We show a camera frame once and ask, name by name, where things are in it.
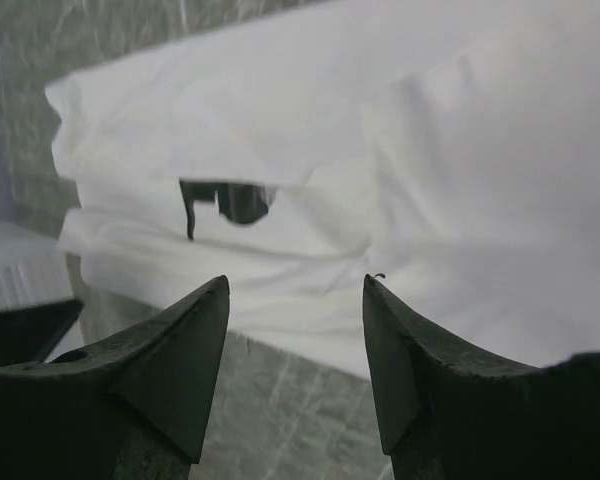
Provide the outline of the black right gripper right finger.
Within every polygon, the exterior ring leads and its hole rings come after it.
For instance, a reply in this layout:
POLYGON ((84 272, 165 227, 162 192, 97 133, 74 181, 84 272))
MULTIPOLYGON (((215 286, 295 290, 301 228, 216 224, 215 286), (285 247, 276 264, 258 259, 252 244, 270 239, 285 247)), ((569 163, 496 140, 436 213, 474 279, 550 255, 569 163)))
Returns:
POLYGON ((479 348, 374 277, 363 326, 398 479, 600 479, 600 353, 536 368, 479 348))

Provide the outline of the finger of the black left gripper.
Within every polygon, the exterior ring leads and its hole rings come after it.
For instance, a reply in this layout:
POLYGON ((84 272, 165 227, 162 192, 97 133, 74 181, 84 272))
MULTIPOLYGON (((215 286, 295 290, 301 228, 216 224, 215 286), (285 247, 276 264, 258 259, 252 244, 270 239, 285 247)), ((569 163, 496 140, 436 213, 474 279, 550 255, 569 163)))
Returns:
POLYGON ((0 367, 45 360, 83 308, 82 301, 70 299, 0 311, 0 367))

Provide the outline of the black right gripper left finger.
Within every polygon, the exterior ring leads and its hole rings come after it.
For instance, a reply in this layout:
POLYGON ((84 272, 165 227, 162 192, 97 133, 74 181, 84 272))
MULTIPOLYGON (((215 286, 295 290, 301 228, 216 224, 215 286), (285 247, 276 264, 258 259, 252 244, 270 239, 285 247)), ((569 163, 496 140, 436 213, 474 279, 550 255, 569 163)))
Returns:
POLYGON ((216 277, 51 362, 0 364, 0 479, 185 479, 200 460, 229 319, 216 277))

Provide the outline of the white t shirt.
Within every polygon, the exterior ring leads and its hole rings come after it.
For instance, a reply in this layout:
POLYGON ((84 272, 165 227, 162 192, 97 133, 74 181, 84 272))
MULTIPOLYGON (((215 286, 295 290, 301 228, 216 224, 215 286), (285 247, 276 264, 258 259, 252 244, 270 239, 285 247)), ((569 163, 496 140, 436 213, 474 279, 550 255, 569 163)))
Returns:
POLYGON ((535 366, 600 351, 600 1, 329 1, 49 84, 62 248, 366 376, 366 275, 535 366))

